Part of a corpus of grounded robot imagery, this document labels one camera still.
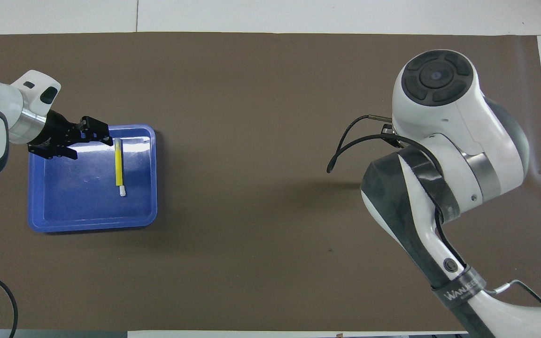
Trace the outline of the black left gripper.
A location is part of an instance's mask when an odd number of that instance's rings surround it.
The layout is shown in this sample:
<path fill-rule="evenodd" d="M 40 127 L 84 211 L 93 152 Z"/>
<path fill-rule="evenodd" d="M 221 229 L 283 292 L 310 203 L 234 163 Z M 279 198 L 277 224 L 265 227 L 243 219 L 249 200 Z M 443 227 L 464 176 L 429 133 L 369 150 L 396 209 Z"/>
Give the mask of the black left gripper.
<path fill-rule="evenodd" d="M 49 110 L 41 132 L 27 144 L 28 152 L 51 160 L 66 157 L 77 160 L 78 154 L 71 146 L 75 143 L 99 142 L 113 146 L 108 124 L 96 118 L 84 116 L 77 124 L 69 122 L 64 116 Z"/>

